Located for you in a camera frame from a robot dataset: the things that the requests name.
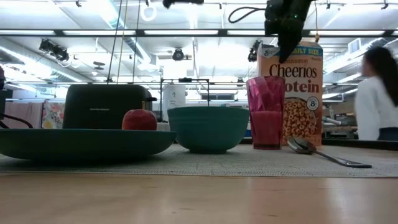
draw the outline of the apple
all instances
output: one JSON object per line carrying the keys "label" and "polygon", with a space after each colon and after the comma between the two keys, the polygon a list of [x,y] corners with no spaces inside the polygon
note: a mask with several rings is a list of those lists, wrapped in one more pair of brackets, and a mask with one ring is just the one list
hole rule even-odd
{"label": "apple", "polygon": [[151,111],[143,109],[129,110],[124,115],[122,129],[156,131],[156,117]]}

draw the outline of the cereal box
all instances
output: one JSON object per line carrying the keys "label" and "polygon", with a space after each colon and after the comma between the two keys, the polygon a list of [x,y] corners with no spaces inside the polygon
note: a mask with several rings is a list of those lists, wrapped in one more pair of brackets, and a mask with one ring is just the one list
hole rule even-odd
{"label": "cereal box", "polygon": [[284,63],[279,48],[262,45],[257,52],[260,76],[285,78],[282,144],[286,138],[305,138],[322,144],[323,50],[313,42],[301,42]]}

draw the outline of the wooden table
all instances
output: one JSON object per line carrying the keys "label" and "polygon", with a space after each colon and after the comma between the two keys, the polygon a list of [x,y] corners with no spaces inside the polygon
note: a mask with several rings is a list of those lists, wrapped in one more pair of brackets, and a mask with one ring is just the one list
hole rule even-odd
{"label": "wooden table", "polygon": [[1,224],[398,223],[398,179],[0,174]]}

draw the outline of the gray placemat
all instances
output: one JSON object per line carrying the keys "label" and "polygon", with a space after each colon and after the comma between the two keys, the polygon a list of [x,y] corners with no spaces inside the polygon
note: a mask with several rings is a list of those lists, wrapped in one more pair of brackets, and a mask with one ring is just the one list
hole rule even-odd
{"label": "gray placemat", "polygon": [[373,165],[353,169],[318,155],[299,155],[288,148],[280,151],[254,150],[238,146],[227,154],[190,154],[173,145],[144,161],[108,165],[44,165],[0,155],[0,172],[68,172],[146,175],[217,175],[261,177],[398,177],[398,152],[348,147],[322,147],[323,152]]}

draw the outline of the spoon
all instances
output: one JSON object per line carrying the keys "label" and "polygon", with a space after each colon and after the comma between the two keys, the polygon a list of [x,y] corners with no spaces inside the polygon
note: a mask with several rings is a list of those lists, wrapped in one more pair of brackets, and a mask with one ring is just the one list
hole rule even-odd
{"label": "spoon", "polygon": [[352,167],[352,168],[372,168],[372,165],[349,161],[346,159],[329,156],[323,152],[318,152],[317,148],[312,143],[310,143],[309,141],[304,140],[304,139],[300,139],[300,138],[296,138],[296,137],[289,137],[287,139],[287,144],[293,151],[295,151],[299,154],[311,155],[313,153],[316,153],[316,154],[323,156],[323,157],[329,159],[330,161],[333,161],[342,166]]}

